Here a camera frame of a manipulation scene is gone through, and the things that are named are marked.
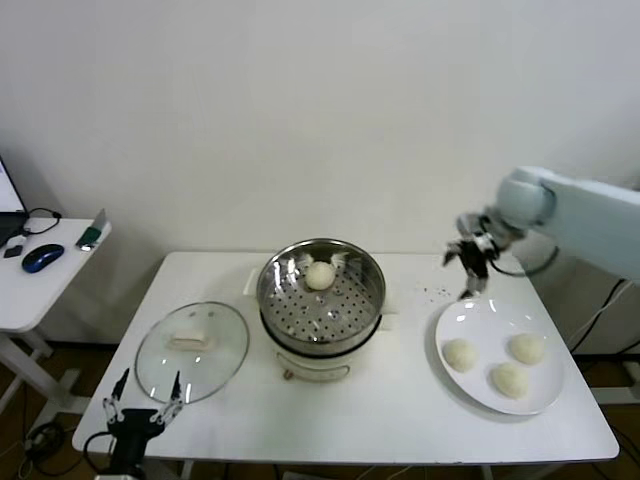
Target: steamed bun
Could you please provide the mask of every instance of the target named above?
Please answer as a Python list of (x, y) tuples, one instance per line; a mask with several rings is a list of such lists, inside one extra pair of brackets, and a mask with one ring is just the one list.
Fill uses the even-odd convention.
[(533, 333), (521, 333), (511, 339), (509, 350), (522, 363), (535, 365), (544, 357), (544, 339)]
[(447, 342), (442, 353), (451, 368), (460, 373), (471, 370), (478, 359), (476, 349), (463, 338), (456, 338)]
[(524, 368), (514, 363), (503, 363), (491, 370), (491, 380), (501, 393), (518, 399), (529, 391), (529, 376)]
[(326, 262), (313, 262), (307, 268), (305, 281), (311, 290), (325, 290), (336, 278), (336, 269)]

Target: computer mouse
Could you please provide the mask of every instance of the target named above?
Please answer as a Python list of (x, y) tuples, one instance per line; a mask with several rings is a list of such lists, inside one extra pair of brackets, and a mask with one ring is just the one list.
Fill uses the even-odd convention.
[(22, 269), (27, 273), (36, 273), (50, 263), (56, 261), (64, 253), (64, 247), (57, 243), (49, 243), (34, 248), (22, 259)]

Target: white wall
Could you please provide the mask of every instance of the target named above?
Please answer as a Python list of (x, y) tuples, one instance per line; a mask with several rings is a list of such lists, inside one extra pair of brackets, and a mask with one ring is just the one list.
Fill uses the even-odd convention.
[[(2, 2), (0, 153), (29, 205), (114, 224), (45, 327), (117, 340), (175, 249), (440, 252), (516, 165), (631, 185), (639, 17), (632, 0)], [(552, 313), (574, 269), (537, 281)]]

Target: white table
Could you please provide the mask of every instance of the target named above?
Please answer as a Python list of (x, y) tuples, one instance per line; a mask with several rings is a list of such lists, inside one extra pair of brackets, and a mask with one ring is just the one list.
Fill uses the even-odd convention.
[[(31, 218), (26, 227), (34, 231), (52, 224), (50, 218)], [(16, 373), (16, 378), (0, 398), (2, 411), (20, 387), (22, 381), (49, 399), (34, 425), (52, 419), (58, 412), (82, 413), (88, 399), (69, 393), (80, 371), (67, 370), (58, 382), (45, 372), (36, 360), (40, 355), (50, 356), (51, 348), (33, 330), (67, 288), (96, 248), (83, 252), (74, 245), (92, 220), (62, 219), (60, 223), (42, 235), (27, 239), (23, 254), (4, 258), (5, 248), (0, 248), (0, 362)], [(102, 242), (111, 231), (107, 225), (100, 237)], [(30, 274), (22, 269), (24, 256), (34, 248), (48, 243), (65, 247), (65, 253), (40, 272)], [(31, 356), (18, 348), (7, 335), (19, 335), (32, 348)]]
[[(568, 351), (565, 385), (540, 415), (493, 412), (447, 377), (432, 342), (439, 312), (464, 285), (462, 268), (441, 267), (440, 255), (374, 255), (398, 311), (394, 327), (370, 340), (366, 368), (342, 381), (287, 382), (261, 324), (255, 298), (243, 294), (250, 273), (269, 258), (259, 253), (172, 253), (149, 288), (73, 438), (82, 448), (105, 429), (102, 399), (134, 366), (138, 345), (168, 312), (218, 300), (237, 308), (250, 330), (249, 352), (220, 392), (188, 405), (147, 455), (156, 458), (345, 464), (501, 464), (608, 459), (618, 444)], [(512, 259), (507, 267), (519, 268)], [(520, 304), (552, 321), (526, 279), (491, 278), (487, 295)], [(123, 407), (158, 408), (136, 383)], [(91, 445), (106, 452), (108, 439)]]

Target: power cord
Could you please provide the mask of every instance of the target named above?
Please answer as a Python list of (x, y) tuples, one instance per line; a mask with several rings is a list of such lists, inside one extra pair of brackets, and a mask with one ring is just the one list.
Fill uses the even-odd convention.
[(64, 445), (65, 430), (56, 422), (49, 422), (36, 427), (25, 442), (25, 457), (33, 463), (33, 468), (46, 477), (62, 477), (82, 463), (82, 455), (63, 470), (49, 472), (41, 463), (55, 455)]
[(619, 352), (616, 352), (616, 355), (622, 355), (623, 353), (628, 352), (629, 350), (637, 347), (638, 345), (640, 345), (640, 340), (636, 340), (635, 342), (633, 342), (631, 345), (629, 345), (628, 347), (623, 348), (622, 350), (620, 350)]
[[(640, 448), (638, 448), (638, 446), (633, 442), (633, 440), (631, 440), (631, 438), (629, 438), (628, 435), (626, 435), (624, 432), (621, 432), (620, 429), (615, 427), (614, 425), (609, 424), (609, 426), (611, 427), (611, 430), (613, 430), (618, 437), (623, 438), (631, 446), (631, 448), (633, 449), (633, 452), (636, 455), (640, 455)], [(621, 442), (619, 439), (618, 441), (620, 443), (620, 448), (622, 449), (622, 451), (626, 453), (629, 456), (629, 458), (631, 458), (631, 460), (633, 460), (633, 463), (635, 463), (638, 468), (640, 468), (640, 460), (638, 460), (638, 458), (629, 450), (628, 446), (625, 446), (625, 444)], [(598, 472), (598, 474), (602, 478), (604, 478), (605, 480), (612, 480), (612, 478), (609, 477), (605, 472), (603, 472), (602, 469), (597, 464), (592, 463), (591, 466), (596, 472)]]
[(30, 237), (32, 235), (41, 235), (41, 234), (46, 233), (49, 230), (57, 227), (58, 224), (60, 223), (60, 219), (62, 218), (62, 214), (60, 212), (56, 212), (55, 210), (51, 210), (50, 208), (45, 208), (45, 207), (32, 208), (31, 210), (29, 210), (27, 212), (27, 215), (31, 216), (31, 214), (33, 212), (39, 212), (39, 211), (49, 212), (51, 214), (51, 217), (55, 219), (54, 224), (53, 225), (49, 225), (48, 227), (43, 228), (42, 230), (37, 231), (37, 232), (34, 232), (33, 230), (30, 230), (28, 228), (24, 228), (23, 227), (21, 229), (20, 233), (22, 233), (25, 237)]
[(591, 331), (595, 328), (595, 326), (598, 323), (598, 320), (600, 320), (600, 316), (604, 313), (604, 309), (609, 305), (609, 302), (611, 302), (611, 298), (613, 297), (614, 293), (616, 293), (616, 290), (618, 290), (618, 288), (620, 287), (620, 285), (622, 285), (626, 280), (624, 278), (621, 278), (620, 280), (618, 280), (616, 282), (616, 284), (611, 288), (611, 290), (609, 291), (609, 295), (607, 295), (607, 298), (605, 299), (604, 303), (602, 304), (602, 306), (600, 307), (600, 309), (595, 313), (595, 315), (592, 317), (593, 320), (589, 320), (589, 322), (592, 322), (591, 325), (589, 326), (589, 328), (587, 329), (586, 332), (584, 332), (584, 334), (582, 335), (582, 337), (580, 338), (580, 340), (578, 340), (578, 343), (576, 343), (573, 348), (571, 349), (571, 353), (574, 353), (578, 347), (580, 347), (580, 345), (582, 345), (584, 343), (584, 341), (587, 339), (587, 337), (589, 336), (589, 334), (591, 333)]
[[(592, 317), (591, 317), (591, 318), (590, 318), (590, 319), (589, 319), (589, 320), (588, 320), (588, 321), (587, 321), (583, 326), (581, 326), (578, 330), (576, 330), (576, 331), (575, 331), (575, 333), (574, 333), (573, 335), (571, 335), (571, 337), (569, 337), (569, 340), (567, 341), (567, 343), (571, 343), (571, 342), (573, 341), (573, 339), (574, 339), (577, 335), (579, 335), (579, 334), (580, 334), (580, 332), (581, 332), (582, 330), (584, 330), (585, 328), (587, 328), (587, 327), (589, 327), (590, 325), (592, 325), (592, 322), (595, 322), (595, 321), (600, 317), (600, 315), (601, 315), (601, 314), (602, 314), (602, 313), (603, 313), (607, 308), (609, 308), (611, 305), (613, 305), (614, 303), (616, 303), (616, 302), (618, 301), (618, 299), (622, 296), (622, 294), (623, 294), (623, 293), (624, 293), (624, 292), (625, 292), (629, 287), (631, 287), (631, 285), (633, 285), (631, 282), (627, 282), (627, 284), (626, 284), (624, 287), (622, 287), (622, 288), (618, 291), (618, 293), (617, 293), (617, 294), (616, 294), (612, 299), (608, 299), (608, 298), (607, 298), (607, 300), (609, 300), (609, 301), (608, 301), (608, 302), (607, 302), (607, 301), (605, 301), (604, 305), (603, 305), (599, 310), (597, 310), (597, 311), (593, 314), (593, 316), (592, 316)], [(579, 345), (579, 343), (580, 343), (580, 342), (578, 342), (578, 344), (576, 344), (573, 348), (571, 348), (571, 353), (575, 352), (576, 348), (578, 348), (578, 347), (580, 346), (580, 345)]]
[[(60, 448), (64, 445), (66, 433), (72, 432), (76, 427), (64, 429), (59, 423), (49, 422), (34, 428), (27, 434), (27, 387), (23, 384), (23, 402), (22, 402), (22, 444), (24, 446), (25, 457), (20, 463), (17, 476), (20, 480), (25, 480), (30, 474), (31, 469), (36, 470), (41, 475), (46, 477), (62, 477), (74, 470), (82, 460), (86, 460), (89, 466), (96, 472), (100, 473), (102, 469), (99, 469), (89, 457), (89, 444), (98, 437), (111, 435), (109, 432), (98, 432), (91, 435), (84, 444), (82, 449), (82, 455), (67, 468), (58, 472), (48, 472), (40, 465), (43, 461), (51, 458), (55, 455)], [(6, 455), (10, 450), (15, 448), (15, 444), (2, 453), (2, 456)], [(25, 473), (24, 468), (28, 465), (28, 471)]]
[(399, 477), (400, 475), (402, 475), (404, 472), (406, 472), (407, 470), (409, 470), (409, 469), (410, 469), (410, 468), (412, 468), (412, 467), (413, 467), (413, 465), (409, 465), (408, 467), (404, 467), (402, 470), (400, 470), (400, 471), (398, 471), (398, 472), (394, 473), (393, 475), (389, 475), (389, 476), (387, 477), (387, 480), (391, 480), (392, 478)]
[[(487, 227), (485, 225), (487, 223), (490, 223), (491, 220), (487, 216), (481, 215), (478, 218), (478, 222), (480, 223), (480, 228), (482, 228), (482, 230), (485, 233), (487, 233)], [(493, 267), (493, 269), (496, 272), (502, 273), (503, 275), (507, 275), (508, 277), (516, 277), (516, 278), (533, 277), (534, 275), (542, 273), (547, 268), (549, 268), (551, 264), (553, 264), (553, 262), (556, 261), (556, 258), (558, 258), (559, 253), (560, 253), (560, 248), (554, 247), (553, 252), (551, 252), (551, 255), (549, 255), (549, 258), (547, 258), (544, 262), (542, 262), (542, 264), (539, 267), (532, 268), (531, 270), (525, 270), (523, 272), (508, 272), (506, 270), (503, 270), (502, 268), (496, 265), (495, 260), (493, 259), (489, 259), (489, 264)]]
[(494, 260), (489, 260), (489, 264), (493, 267), (496, 272), (502, 273), (503, 275), (507, 275), (509, 277), (516, 278), (524, 278), (524, 277), (533, 277), (539, 273), (544, 272), (547, 268), (551, 266), (553, 262), (558, 258), (558, 254), (560, 253), (560, 249), (558, 247), (553, 248), (553, 252), (549, 255), (542, 265), (536, 268), (532, 268), (531, 270), (525, 270), (524, 272), (507, 272), (506, 270), (502, 270), (502, 268), (498, 267)]
[(598, 472), (598, 475), (600, 475), (602, 478), (604, 478), (604, 480), (613, 480), (610, 476), (608, 476), (606, 473), (604, 473), (602, 470), (600, 470), (600, 467), (598, 465), (596, 465), (595, 463), (592, 463), (591, 466), (593, 467), (593, 469)]
[(367, 475), (369, 475), (369, 473), (376, 468), (375, 466), (373, 467), (369, 467), (367, 468), (364, 472), (362, 472), (360, 475), (358, 475), (354, 480), (362, 480), (364, 477), (366, 477)]
[(104, 472), (104, 468), (98, 467), (95, 463), (93, 463), (93, 460), (91, 460), (91, 457), (89, 457), (89, 445), (96, 438), (98, 438), (98, 437), (106, 437), (107, 435), (111, 435), (111, 433), (106, 432), (106, 431), (105, 432), (94, 433), (89, 438), (87, 438), (87, 440), (84, 442), (84, 446), (82, 447), (82, 458), (85, 459), (87, 464), (91, 467), (91, 470), (93, 470), (97, 474), (103, 473)]

